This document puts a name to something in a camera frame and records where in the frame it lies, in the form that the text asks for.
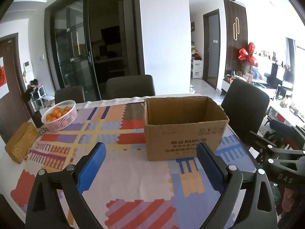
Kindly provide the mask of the colourful patterned tablecloth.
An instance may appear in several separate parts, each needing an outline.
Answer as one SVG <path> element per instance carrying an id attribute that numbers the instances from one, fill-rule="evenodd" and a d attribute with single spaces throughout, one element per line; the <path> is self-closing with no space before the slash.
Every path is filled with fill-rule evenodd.
<path id="1" fill-rule="evenodd" d="M 82 196 L 103 228 L 199 228 L 220 198 L 197 157 L 149 161 L 143 98 L 117 99 L 79 108 L 65 129 L 46 132 L 25 160 L 6 174 L 16 208 L 26 213 L 35 176 L 63 170 L 96 143 L 107 155 Z M 227 125 L 216 151 L 227 165 L 255 172 L 250 153 Z"/>

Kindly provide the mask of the dark hallway door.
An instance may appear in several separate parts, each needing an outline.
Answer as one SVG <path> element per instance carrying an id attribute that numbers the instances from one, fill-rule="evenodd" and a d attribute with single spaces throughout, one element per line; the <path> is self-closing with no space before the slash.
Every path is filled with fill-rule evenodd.
<path id="1" fill-rule="evenodd" d="M 216 90 L 220 65 L 220 14 L 216 9 L 203 15 L 203 80 Z"/>

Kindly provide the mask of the red paper door decoration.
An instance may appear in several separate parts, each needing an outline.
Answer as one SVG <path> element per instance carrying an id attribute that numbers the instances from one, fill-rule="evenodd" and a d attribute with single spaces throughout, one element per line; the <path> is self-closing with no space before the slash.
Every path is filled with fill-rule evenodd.
<path id="1" fill-rule="evenodd" d="M 0 65 L 0 98 L 3 98 L 9 93 L 3 57 L 0 58 Z"/>

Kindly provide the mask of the dark chair behind box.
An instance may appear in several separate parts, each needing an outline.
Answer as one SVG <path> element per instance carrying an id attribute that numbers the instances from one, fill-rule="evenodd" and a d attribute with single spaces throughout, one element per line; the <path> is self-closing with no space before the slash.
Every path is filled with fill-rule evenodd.
<path id="1" fill-rule="evenodd" d="M 151 75 L 114 77 L 106 83 L 107 99 L 154 96 L 155 87 Z"/>

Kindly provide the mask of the woven yellow tissue box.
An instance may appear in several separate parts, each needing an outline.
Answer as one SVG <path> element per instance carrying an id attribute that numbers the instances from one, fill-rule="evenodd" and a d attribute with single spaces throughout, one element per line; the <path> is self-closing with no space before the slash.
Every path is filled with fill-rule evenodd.
<path id="1" fill-rule="evenodd" d="M 37 138 L 38 133 L 34 125 L 23 123 L 7 142 L 5 150 L 14 162 L 21 164 Z"/>

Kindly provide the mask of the white low cabinet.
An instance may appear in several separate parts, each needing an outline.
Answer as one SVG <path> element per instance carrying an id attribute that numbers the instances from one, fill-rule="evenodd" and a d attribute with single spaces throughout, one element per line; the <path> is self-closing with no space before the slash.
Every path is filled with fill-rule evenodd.
<path id="1" fill-rule="evenodd" d="M 226 95 L 229 88 L 230 83 L 227 80 L 222 80 L 221 95 Z"/>

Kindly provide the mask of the gold wall ornament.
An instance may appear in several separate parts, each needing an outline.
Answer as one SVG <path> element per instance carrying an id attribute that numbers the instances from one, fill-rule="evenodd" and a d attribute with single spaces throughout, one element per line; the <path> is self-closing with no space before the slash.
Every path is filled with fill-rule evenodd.
<path id="1" fill-rule="evenodd" d="M 238 35 L 240 34 L 240 23 L 239 23 L 239 18 L 236 17 L 235 21 L 233 23 L 233 39 L 235 41 L 238 40 Z"/>

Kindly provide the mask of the dark chair far left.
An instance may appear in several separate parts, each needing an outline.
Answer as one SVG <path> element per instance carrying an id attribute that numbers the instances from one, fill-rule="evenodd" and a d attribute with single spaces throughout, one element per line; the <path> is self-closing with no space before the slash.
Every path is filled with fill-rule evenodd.
<path id="1" fill-rule="evenodd" d="M 84 103 L 85 96 L 84 96 L 84 89 L 82 86 L 72 86 L 62 88 L 55 92 L 55 103 L 60 103 L 66 100 L 73 100 L 76 103 Z"/>

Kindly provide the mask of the white storage shelf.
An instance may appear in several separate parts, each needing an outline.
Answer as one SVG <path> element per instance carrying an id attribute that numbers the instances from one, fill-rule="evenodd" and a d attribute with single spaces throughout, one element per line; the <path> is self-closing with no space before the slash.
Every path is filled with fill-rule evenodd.
<path id="1" fill-rule="evenodd" d="M 191 61 L 191 78 L 202 79 L 203 75 L 203 61 L 192 60 Z"/>

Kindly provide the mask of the brown cardboard box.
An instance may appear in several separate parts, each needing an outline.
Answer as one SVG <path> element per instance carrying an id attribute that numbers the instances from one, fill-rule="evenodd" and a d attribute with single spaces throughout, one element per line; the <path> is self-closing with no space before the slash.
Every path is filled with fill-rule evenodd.
<path id="1" fill-rule="evenodd" d="M 196 157 L 200 143 L 215 152 L 229 121 L 209 97 L 147 98 L 144 136 L 148 160 Z"/>

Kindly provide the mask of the black glass sliding door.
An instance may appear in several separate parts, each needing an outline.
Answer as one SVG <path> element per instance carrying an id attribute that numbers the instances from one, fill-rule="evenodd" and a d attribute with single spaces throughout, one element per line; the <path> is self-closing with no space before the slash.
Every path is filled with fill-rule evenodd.
<path id="1" fill-rule="evenodd" d="M 57 0 L 44 37 L 55 90 L 82 86 L 96 101 L 109 79 L 145 73 L 140 0 Z"/>

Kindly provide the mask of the red bow decoration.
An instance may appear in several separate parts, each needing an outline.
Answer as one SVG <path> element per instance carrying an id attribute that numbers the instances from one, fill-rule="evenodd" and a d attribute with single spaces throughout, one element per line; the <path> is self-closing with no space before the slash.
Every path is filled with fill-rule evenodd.
<path id="1" fill-rule="evenodd" d="M 248 49 L 241 48 L 238 51 L 238 59 L 240 61 L 247 60 L 252 66 L 258 67 L 258 60 L 253 56 L 255 44 L 253 42 L 248 44 Z"/>

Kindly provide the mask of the white basket of oranges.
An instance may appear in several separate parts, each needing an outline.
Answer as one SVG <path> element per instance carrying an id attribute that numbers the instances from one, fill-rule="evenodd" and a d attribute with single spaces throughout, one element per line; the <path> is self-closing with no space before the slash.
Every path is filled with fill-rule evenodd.
<path id="1" fill-rule="evenodd" d="M 77 116 L 74 100 L 62 101 L 42 115 L 41 122 L 51 132 L 61 131 L 71 125 Z"/>

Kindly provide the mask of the dark chair right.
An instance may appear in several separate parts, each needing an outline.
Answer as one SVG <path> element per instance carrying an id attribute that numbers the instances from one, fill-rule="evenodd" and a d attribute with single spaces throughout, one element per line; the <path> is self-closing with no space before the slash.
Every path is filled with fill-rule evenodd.
<path id="1" fill-rule="evenodd" d="M 235 79 L 232 81 L 221 107 L 229 118 L 229 126 L 245 142 L 250 132 L 257 133 L 270 102 L 259 88 Z"/>

